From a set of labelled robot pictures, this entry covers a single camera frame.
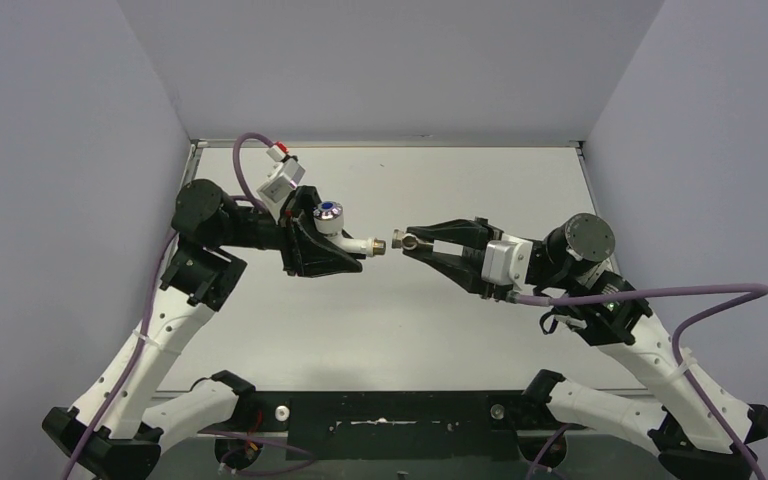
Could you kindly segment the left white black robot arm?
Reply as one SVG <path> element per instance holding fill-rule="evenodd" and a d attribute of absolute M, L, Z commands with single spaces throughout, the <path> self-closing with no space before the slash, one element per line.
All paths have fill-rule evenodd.
<path fill-rule="evenodd" d="M 160 457 L 202 430 L 241 427 L 255 416 L 255 388 L 220 371 L 162 404 L 153 397 L 199 330 L 223 307 L 245 269 L 232 248 L 276 251 L 292 277 L 358 273 L 382 255 L 383 241 L 350 236 L 343 207 L 312 186 L 290 187 L 275 209 L 196 179 L 175 201 L 170 259 L 161 259 L 141 319 L 91 387 L 68 407 L 55 407 L 44 432 L 97 479 L 145 479 Z"/>

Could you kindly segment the white faucet with chrome knob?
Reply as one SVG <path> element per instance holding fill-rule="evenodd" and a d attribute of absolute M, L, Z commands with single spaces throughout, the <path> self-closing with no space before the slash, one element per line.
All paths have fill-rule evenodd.
<path fill-rule="evenodd" d="M 386 254 L 383 240 L 368 237 L 354 238 L 345 230 L 344 207 L 334 201 L 323 201 L 313 210 L 313 222 L 319 234 L 346 253 L 362 257 L 376 257 Z"/>

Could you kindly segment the metal tee pipe fitting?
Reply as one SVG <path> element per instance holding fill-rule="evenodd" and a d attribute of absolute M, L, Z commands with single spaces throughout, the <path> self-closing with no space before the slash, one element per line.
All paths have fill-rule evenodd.
<path fill-rule="evenodd" d="M 391 248 L 394 250 L 412 251 L 418 248 L 419 239 L 411 233 L 395 229 L 391 238 Z"/>

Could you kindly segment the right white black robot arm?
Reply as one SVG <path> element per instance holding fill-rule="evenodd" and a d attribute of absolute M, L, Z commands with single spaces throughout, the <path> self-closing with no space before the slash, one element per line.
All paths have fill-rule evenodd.
<path fill-rule="evenodd" d="M 649 392 L 637 401 L 586 387 L 551 370 L 524 390 L 522 411 L 538 427 L 585 427 L 653 454 L 678 479 L 751 479 L 763 473 L 753 442 L 768 436 L 768 407 L 724 389 L 668 331 L 654 298 L 723 294 L 722 312 L 768 293 L 760 284 L 639 290 L 610 266 L 611 227 L 579 213 L 542 239 L 507 233 L 482 218 L 396 231 L 405 256 L 484 299 L 543 309 L 540 329 L 564 326 L 612 358 Z"/>

